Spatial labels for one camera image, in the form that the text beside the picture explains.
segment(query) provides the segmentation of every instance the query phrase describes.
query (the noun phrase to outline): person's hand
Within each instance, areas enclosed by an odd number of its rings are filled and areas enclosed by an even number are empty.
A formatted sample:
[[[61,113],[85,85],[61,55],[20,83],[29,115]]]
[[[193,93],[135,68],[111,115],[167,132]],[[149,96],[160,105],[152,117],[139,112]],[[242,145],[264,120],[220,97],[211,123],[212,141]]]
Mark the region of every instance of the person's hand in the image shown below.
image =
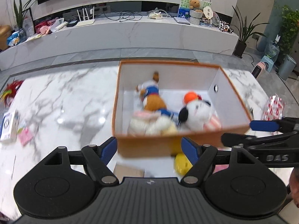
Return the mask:
[[[289,186],[291,190],[291,197],[297,208],[299,208],[299,168],[293,169],[289,180]]]

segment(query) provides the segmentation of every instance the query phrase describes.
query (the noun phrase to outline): cardboard box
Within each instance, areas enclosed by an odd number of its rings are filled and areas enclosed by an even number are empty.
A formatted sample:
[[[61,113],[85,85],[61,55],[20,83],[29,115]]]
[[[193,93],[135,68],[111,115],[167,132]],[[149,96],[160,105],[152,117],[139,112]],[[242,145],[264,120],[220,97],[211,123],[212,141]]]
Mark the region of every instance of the cardboard box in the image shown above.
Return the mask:
[[[115,165],[113,173],[118,178],[120,183],[122,182],[124,177],[144,177],[144,170],[140,170],[134,167],[123,166],[118,163]]]
[[[8,111],[4,114],[1,125],[0,142],[11,143],[16,141],[19,118],[17,110]]]
[[[136,108],[136,86],[152,79],[159,72],[159,93],[167,107],[180,111],[183,96],[195,91],[209,100],[222,123],[218,131],[184,132],[175,136],[140,136],[127,134]],[[173,94],[180,95],[173,100]],[[112,117],[113,135],[118,140],[118,152],[125,157],[176,155],[181,152],[181,139],[189,137],[198,144],[222,147],[225,132],[244,134],[251,117],[233,84],[218,65],[167,60],[122,60],[118,72],[116,98]]]

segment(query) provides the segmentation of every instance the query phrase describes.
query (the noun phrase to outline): white product box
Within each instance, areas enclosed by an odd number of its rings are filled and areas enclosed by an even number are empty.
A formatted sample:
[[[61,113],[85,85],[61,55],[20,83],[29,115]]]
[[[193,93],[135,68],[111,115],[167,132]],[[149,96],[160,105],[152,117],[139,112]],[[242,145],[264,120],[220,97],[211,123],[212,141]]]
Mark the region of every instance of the white product box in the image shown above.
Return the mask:
[[[4,114],[1,124],[0,142],[10,143],[16,141],[19,119],[20,116],[17,110],[8,111]]]

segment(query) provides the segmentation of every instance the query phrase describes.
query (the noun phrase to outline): blue stool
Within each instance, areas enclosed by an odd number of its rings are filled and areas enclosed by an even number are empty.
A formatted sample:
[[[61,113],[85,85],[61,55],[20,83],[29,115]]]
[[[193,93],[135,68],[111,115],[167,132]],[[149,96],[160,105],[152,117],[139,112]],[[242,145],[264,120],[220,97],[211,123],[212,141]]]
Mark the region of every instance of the blue stool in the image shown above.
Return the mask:
[[[274,62],[266,55],[261,59],[261,62],[265,63],[266,70],[270,72],[272,70],[272,67],[274,65]]]

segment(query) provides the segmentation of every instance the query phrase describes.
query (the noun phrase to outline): red feathered toy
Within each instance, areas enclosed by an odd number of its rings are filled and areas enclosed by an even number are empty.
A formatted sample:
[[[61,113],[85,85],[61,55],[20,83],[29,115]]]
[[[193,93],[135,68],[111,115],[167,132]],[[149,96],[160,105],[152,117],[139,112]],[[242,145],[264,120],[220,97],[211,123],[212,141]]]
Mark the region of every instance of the red feathered toy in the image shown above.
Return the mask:
[[[11,84],[7,84],[7,87],[5,88],[3,94],[0,97],[4,107],[10,106],[22,83],[23,81],[13,80]]]

